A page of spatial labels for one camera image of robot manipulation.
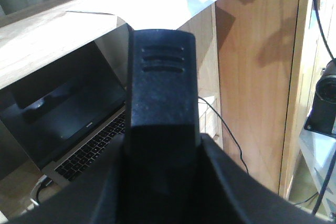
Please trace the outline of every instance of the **laptop screen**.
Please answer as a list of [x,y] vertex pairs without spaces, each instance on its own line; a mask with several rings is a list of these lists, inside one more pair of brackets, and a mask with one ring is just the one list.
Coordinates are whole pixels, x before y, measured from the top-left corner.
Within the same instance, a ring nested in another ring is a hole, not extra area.
[[42,169],[124,101],[124,88],[91,42],[0,90],[0,119]]

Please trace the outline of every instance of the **laptop keyboard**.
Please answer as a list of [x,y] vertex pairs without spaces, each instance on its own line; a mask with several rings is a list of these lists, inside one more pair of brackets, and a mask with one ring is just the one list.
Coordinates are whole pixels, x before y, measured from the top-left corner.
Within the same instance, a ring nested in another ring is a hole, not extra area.
[[73,181],[99,157],[110,140],[120,133],[125,133],[125,112],[113,119],[111,123],[59,165],[55,171],[67,180]]

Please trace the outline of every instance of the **black camera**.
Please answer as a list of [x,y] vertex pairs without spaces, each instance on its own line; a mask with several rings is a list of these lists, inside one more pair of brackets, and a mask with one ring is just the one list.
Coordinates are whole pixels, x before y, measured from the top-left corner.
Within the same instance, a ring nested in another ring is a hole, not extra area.
[[306,130],[336,137],[336,61],[331,60],[316,84]]

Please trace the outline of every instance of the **laptop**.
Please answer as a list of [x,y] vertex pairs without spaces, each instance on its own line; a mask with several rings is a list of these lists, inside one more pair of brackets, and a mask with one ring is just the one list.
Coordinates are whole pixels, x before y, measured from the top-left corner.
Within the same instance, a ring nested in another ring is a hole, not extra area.
[[125,131],[126,91],[94,42],[0,90],[0,120],[61,187]]

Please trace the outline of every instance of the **black cable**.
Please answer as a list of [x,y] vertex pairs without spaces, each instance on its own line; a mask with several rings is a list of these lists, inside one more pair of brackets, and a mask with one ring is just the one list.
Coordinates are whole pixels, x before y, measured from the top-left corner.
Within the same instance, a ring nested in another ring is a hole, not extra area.
[[328,51],[328,54],[330,56],[330,58],[332,59],[332,61],[334,62],[334,64],[336,65],[336,61],[335,61],[335,58],[334,56],[332,55],[332,52],[328,46],[328,43],[327,43],[327,40],[326,40],[326,37],[324,36],[324,32],[323,32],[323,29],[322,29],[322,25],[321,25],[321,20],[320,20],[320,14],[319,14],[319,10],[318,10],[318,7],[317,7],[317,0],[313,0],[313,5],[314,5],[314,9],[315,9],[315,13],[316,13],[316,20],[317,20],[317,23],[319,25],[319,29],[320,29],[320,34],[321,34],[321,37],[322,37],[322,40],[323,40],[323,43]]
[[36,196],[35,196],[35,199],[36,199],[36,202],[40,205],[40,200],[38,198],[39,196],[39,193],[46,187],[48,187],[49,185],[51,185],[53,183],[53,181],[50,179],[50,178],[45,178],[42,182],[41,182],[41,185],[40,187],[37,189],[36,191]]
[[42,191],[42,186],[40,186],[38,189],[37,189],[37,191],[36,191],[36,196],[35,196],[35,200],[36,200],[36,202],[40,205],[41,204],[41,202],[40,202],[40,200],[39,200],[39,198],[38,198],[38,196],[39,196],[39,194],[40,194],[40,191]]
[[312,215],[316,214],[317,210],[319,209],[319,207],[321,205],[322,198],[324,196],[324,193],[326,192],[325,190],[327,189],[327,185],[329,183],[329,180],[330,180],[330,177],[331,177],[331,174],[332,174],[332,170],[334,169],[335,163],[336,163],[336,150],[335,150],[335,152],[334,152],[334,154],[331,158],[330,165],[329,165],[329,168],[328,168],[328,171],[327,171],[327,175],[326,175],[326,178],[323,181],[319,197],[317,198],[316,204],[313,208],[313,211],[311,212]]
[[221,117],[220,114],[218,114],[218,112],[214,109],[214,107],[211,106],[210,103],[208,103],[205,99],[203,99],[202,97],[198,97],[199,99],[201,99],[202,101],[204,101],[216,114],[217,116],[220,118],[220,120],[222,121],[222,123],[225,125],[228,133],[230,134],[230,136],[232,137],[233,141],[235,142],[235,144],[237,145],[238,149],[239,149],[239,153],[240,153],[240,160],[241,162],[243,163],[243,165],[245,166],[245,169],[246,169],[246,172],[247,174],[249,174],[249,171],[248,171],[248,168],[247,168],[247,165],[243,159],[243,151],[239,145],[239,143],[237,142],[236,138],[233,136],[233,133],[231,132],[229,126],[225,123],[224,119]]
[[296,205],[300,205],[300,204],[306,203],[306,202],[310,201],[311,199],[314,199],[318,194],[319,194],[319,193],[316,192],[316,193],[314,193],[312,196],[310,196],[308,199],[306,199],[306,200],[304,200],[304,201],[301,201],[301,202],[298,202],[298,203],[295,203],[295,204],[293,204],[293,205],[296,206]]

